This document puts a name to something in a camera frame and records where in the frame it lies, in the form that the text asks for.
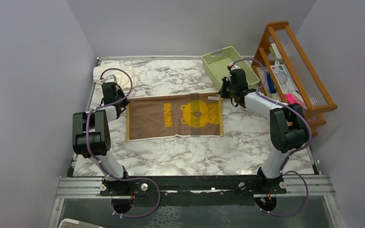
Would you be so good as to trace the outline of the brown yellow bear towel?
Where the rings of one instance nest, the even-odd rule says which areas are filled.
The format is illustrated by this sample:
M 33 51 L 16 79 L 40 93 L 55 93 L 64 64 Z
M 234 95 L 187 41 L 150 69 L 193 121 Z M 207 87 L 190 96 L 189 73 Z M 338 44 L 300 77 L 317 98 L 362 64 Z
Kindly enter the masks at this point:
M 126 109 L 126 140 L 224 135 L 217 92 L 135 97 Z

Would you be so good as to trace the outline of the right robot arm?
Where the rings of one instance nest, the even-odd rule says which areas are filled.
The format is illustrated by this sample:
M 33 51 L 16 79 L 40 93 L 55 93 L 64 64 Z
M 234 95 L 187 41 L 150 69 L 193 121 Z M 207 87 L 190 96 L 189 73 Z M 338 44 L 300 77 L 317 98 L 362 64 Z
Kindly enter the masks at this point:
M 245 71 L 230 69 L 222 79 L 221 98 L 230 99 L 234 106 L 249 108 L 264 116 L 270 125 L 270 140 L 274 149 L 258 169 L 255 187 L 267 193 L 282 181 L 282 171 L 289 157 L 310 138 L 310 130 L 299 104 L 273 100 L 255 89 L 250 89 Z

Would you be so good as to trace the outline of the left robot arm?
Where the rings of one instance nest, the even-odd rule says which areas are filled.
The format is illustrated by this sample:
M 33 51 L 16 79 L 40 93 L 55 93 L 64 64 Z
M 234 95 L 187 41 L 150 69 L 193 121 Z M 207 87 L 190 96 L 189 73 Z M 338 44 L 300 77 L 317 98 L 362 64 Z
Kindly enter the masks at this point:
M 130 181 L 124 166 L 109 152 L 111 137 L 108 123 L 120 117 L 129 101 L 116 82 L 102 84 L 102 104 L 110 105 L 94 111 L 74 113 L 72 116 L 72 146 L 75 154 L 93 161 L 104 174 L 101 191 L 125 195 L 130 190 Z

